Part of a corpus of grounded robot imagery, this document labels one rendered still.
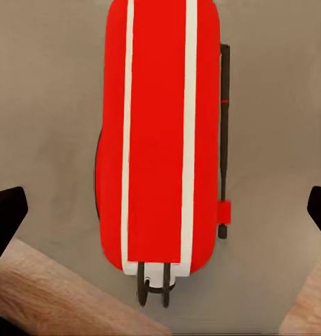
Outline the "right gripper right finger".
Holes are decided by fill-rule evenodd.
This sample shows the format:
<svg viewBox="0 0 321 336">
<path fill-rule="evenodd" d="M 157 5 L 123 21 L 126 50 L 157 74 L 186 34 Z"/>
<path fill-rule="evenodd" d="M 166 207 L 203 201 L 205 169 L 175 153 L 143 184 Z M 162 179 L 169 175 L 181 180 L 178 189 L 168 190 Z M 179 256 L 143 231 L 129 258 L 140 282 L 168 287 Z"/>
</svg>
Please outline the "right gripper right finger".
<svg viewBox="0 0 321 336">
<path fill-rule="evenodd" d="M 310 192 L 307 206 L 308 213 L 321 231 L 321 187 L 315 186 Z"/>
</svg>

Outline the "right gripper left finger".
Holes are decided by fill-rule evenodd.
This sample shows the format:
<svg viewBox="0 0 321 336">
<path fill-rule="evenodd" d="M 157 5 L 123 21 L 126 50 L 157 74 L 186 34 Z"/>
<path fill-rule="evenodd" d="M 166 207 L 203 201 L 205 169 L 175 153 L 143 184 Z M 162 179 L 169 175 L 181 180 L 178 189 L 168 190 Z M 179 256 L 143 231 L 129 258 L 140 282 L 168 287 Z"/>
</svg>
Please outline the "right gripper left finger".
<svg viewBox="0 0 321 336">
<path fill-rule="evenodd" d="M 28 212 L 21 186 L 0 191 L 0 257 Z"/>
</svg>

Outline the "radio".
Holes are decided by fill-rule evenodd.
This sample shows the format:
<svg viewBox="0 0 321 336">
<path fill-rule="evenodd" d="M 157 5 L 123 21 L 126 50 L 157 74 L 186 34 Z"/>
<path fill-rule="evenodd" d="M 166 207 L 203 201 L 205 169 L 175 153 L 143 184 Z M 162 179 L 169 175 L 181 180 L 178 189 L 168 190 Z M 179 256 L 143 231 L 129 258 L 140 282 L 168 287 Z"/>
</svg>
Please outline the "radio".
<svg viewBox="0 0 321 336">
<path fill-rule="evenodd" d="M 188 277 L 227 238 L 230 46 L 215 0 L 112 0 L 95 205 L 102 249 L 138 300 Z M 221 107 L 221 200 L 217 200 Z"/>
</svg>

